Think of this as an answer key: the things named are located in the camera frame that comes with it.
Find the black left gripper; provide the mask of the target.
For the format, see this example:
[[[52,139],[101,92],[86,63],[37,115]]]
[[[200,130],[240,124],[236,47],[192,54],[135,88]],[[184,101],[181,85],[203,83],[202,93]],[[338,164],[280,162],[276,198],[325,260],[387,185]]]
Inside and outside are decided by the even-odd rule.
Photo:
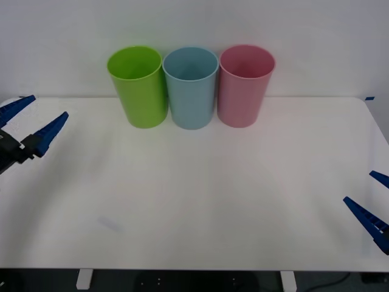
[[[20,97],[0,108],[1,127],[4,127],[25,107],[36,100],[34,95]],[[57,134],[61,131],[67,121],[69,114],[65,111],[42,129],[28,135],[21,141],[21,144],[10,134],[1,130],[1,174],[8,170],[13,164],[24,163],[27,159],[35,156],[42,158],[49,149],[49,146]]]

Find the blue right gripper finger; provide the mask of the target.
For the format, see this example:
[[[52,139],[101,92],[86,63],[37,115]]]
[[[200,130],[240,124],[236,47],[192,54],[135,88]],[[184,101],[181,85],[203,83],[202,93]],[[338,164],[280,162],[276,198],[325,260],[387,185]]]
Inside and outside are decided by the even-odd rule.
[[[389,187],[389,176],[376,171],[371,171],[369,175],[381,184],[383,184],[385,187]]]
[[[343,202],[370,234],[379,249],[388,255],[388,224],[364,209],[348,196],[344,197]]]

